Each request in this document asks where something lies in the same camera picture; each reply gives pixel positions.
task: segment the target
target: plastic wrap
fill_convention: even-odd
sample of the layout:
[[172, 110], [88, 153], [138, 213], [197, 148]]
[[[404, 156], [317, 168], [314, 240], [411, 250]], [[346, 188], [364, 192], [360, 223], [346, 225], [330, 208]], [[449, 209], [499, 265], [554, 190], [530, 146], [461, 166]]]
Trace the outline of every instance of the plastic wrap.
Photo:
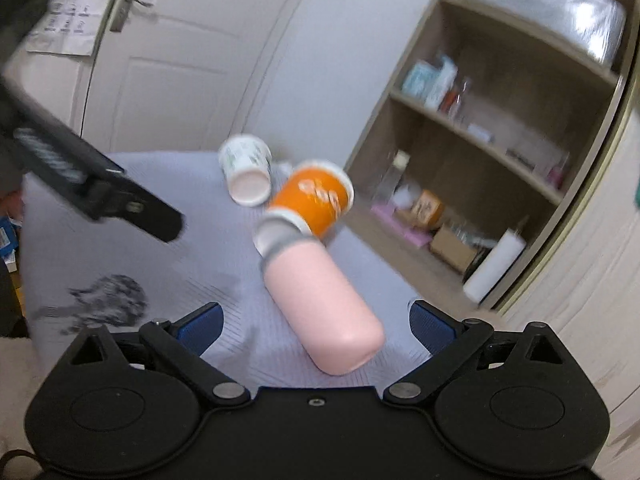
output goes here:
[[622, 38], [625, 9], [615, 0], [483, 0], [560, 34], [611, 66]]

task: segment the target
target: paper sheet on door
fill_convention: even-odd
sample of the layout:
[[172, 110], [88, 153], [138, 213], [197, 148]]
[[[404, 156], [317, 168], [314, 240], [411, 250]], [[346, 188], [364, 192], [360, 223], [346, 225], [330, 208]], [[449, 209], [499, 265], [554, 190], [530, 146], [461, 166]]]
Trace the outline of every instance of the paper sheet on door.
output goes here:
[[31, 31], [29, 52], [90, 56], [111, 0], [49, 0], [49, 10]]

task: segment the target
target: door panel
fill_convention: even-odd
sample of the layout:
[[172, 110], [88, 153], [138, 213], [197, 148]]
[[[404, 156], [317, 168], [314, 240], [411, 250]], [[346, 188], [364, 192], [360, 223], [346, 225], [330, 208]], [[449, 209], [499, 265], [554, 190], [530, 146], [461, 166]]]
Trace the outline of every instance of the door panel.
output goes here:
[[142, 0], [105, 34], [82, 136], [105, 152], [215, 149], [287, 0]]

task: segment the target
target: wooden cabinet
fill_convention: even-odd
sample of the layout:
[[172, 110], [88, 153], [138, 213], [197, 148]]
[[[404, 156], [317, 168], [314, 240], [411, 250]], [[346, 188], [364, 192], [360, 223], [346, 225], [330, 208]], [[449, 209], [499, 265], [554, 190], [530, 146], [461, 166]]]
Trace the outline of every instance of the wooden cabinet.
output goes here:
[[[638, 0], [616, 1], [625, 7], [626, 22], [608, 68], [562, 36], [506, 10], [479, 0], [434, 0], [354, 150], [348, 171], [364, 196], [370, 196], [400, 149], [411, 155], [407, 175], [484, 234], [499, 238], [528, 218], [522, 232], [526, 249], [483, 307], [498, 303], [549, 240], [603, 149], [638, 40]], [[463, 121], [454, 122], [401, 92], [415, 62], [433, 63], [438, 53], [472, 81]], [[470, 123], [491, 131], [493, 142], [471, 135]], [[526, 142], [529, 132], [550, 149], [569, 154], [559, 189], [508, 153], [508, 146]], [[366, 206], [361, 200], [360, 210]], [[446, 298], [460, 304], [462, 277], [443, 280], [443, 272], [454, 271], [440, 267], [435, 276], [439, 264], [431, 261], [432, 254], [399, 237], [396, 243], [427, 282], [445, 287], [437, 306], [457, 311]]]

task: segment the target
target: door handle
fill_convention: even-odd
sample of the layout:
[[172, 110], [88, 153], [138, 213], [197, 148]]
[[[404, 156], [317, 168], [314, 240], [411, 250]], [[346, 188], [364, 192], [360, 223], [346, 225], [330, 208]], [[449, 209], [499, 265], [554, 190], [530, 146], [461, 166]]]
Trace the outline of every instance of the door handle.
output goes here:
[[120, 0], [118, 7], [115, 9], [113, 20], [111, 21], [111, 27], [109, 28], [111, 32], [122, 32], [122, 28], [127, 21], [127, 17], [129, 15], [129, 11], [131, 10], [133, 2], [139, 3], [147, 9], [154, 6], [154, 4], [152, 3], [142, 2], [140, 0]]

